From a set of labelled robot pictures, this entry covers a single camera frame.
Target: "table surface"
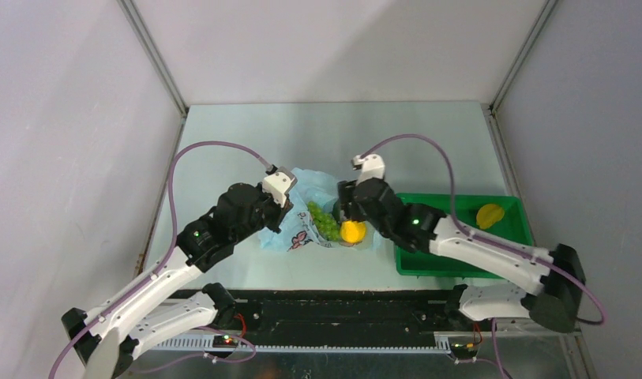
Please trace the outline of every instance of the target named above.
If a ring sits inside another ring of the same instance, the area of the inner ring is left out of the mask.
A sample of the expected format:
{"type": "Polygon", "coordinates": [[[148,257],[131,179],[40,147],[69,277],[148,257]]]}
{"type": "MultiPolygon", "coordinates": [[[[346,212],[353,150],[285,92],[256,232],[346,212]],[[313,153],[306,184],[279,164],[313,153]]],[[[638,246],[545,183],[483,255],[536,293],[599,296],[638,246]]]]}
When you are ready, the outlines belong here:
{"type": "MultiPolygon", "coordinates": [[[[351,157],[393,134],[421,133],[448,153],[458,193],[506,194],[494,146],[477,102],[292,103],[192,106],[179,148],[198,141],[244,144],[270,163],[325,171],[352,180],[351,157]]],[[[392,142],[378,151],[396,192],[448,193],[449,177],[439,154],[417,140],[392,142]]],[[[265,176],[250,155],[225,147],[186,154],[175,172],[179,229],[206,213],[236,182],[265,176]]],[[[162,257],[171,240],[167,195],[145,265],[162,257]]],[[[391,242],[371,250],[327,249],[308,244],[290,252],[260,248],[254,235],[233,256],[184,288],[219,282],[233,289],[394,291],[449,289],[460,280],[401,276],[391,242]]],[[[465,280],[489,285],[496,280],[465,280]]]]}

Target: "wall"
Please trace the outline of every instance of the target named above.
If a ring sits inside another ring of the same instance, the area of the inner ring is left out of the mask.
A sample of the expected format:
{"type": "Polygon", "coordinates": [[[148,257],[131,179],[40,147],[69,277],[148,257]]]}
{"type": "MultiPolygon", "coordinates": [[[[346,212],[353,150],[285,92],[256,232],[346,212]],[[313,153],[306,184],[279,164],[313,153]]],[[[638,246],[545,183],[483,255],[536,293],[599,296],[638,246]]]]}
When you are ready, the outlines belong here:
{"type": "Polygon", "coordinates": [[[0,378],[133,277],[179,123],[117,2],[0,2],[0,378]]]}
{"type": "Polygon", "coordinates": [[[138,1],[184,99],[492,101],[544,0],[138,1]]]}
{"type": "Polygon", "coordinates": [[[609,313],[584,328],[599,376],[642,376],[642,0],[561,2],[498,121],[535,237],[576,247],[609,313]]]}

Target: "plastic bag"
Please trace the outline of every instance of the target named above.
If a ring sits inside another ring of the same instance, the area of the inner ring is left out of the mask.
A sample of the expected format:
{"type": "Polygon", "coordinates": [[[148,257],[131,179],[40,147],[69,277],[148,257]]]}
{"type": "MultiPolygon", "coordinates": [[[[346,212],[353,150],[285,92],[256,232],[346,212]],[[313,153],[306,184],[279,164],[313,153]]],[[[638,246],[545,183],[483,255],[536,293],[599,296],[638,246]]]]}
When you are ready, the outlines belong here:
{"type": "MultiPolygon", "coordinates": [[[[338,199],[337,178],[325,172],[291,170],[298,182],[288,194],[293,208],[281,222],[279,234],[263,229],[258,232],[261,247],[267,250],[288,251],[298,249],[308,243],[317,243],[323,247],[343,247],[339,242],[328,241],[319,233],[307,208],[310,201],[318,204],[323,212],[332,212],[332,207],[338,199]]],[[[356,249],[374,248],[380,244],[380,236],[368,226],[365,239],[353,245],[356,249]]]]}

